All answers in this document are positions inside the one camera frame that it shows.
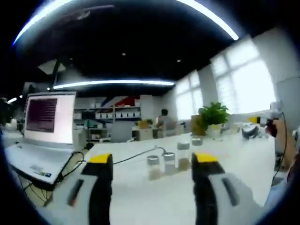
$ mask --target desk surface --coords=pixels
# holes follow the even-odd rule
[[[155,145],[177,152],[177,142],[189,142],[190,134],[129,143],[96,144],[85,159],[110,152],[117,162],[152,149]],[[245,141],[241,134],[227,135],[223,141],[204,138],[202,146],[191,151],[209,152],[216,156],[227,173],[233,173],[253,191],[254,200],[264,205],[268,196],[275,165],[275,144],[270,137]],[[157,181],[147,181],[146,157],[161,156],[154,150],[114,166],[111,222],[120,224],[193,224],[195,201],[191,171],[181,172]]]

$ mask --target window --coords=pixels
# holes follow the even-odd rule
[[[211,62],[219,101],[230,113],[267,110],[275,101],[271,76],[250,39],[225,50]]]
[[[179,120],[188,120],[191,119],[192,115],[198,114],[198,109],[203,106],[203,99],[199,75],[196,70],[177,82],[175,93],[177,118]]]
[[[179,120],[188,120],[193,115],[193,101],[188,91],[176,97],[177,117]]]

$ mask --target laptop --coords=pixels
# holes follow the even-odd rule
[[[24,141],[5,149],[16,172],[32,182],[53,185],[70,160],[75,92],[28,95]]]

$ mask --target potted plant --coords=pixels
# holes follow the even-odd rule
[[[208,135],[215,137],[221,132],[224,123],[228,121],[228,108],[220,102],[210,103],[210,106],[204,106],[199,109],[201,121],[199,125],[202,129],[208,130]]]

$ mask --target green leaves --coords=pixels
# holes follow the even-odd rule
[[[222,124],[228,121],[228,108],[221,105],[220,102],[210,103],[210,107],[204,106],[199,109],[199,114],[202,116],[202,122],[199,124],[202,128],[207,128],[208,125]]]

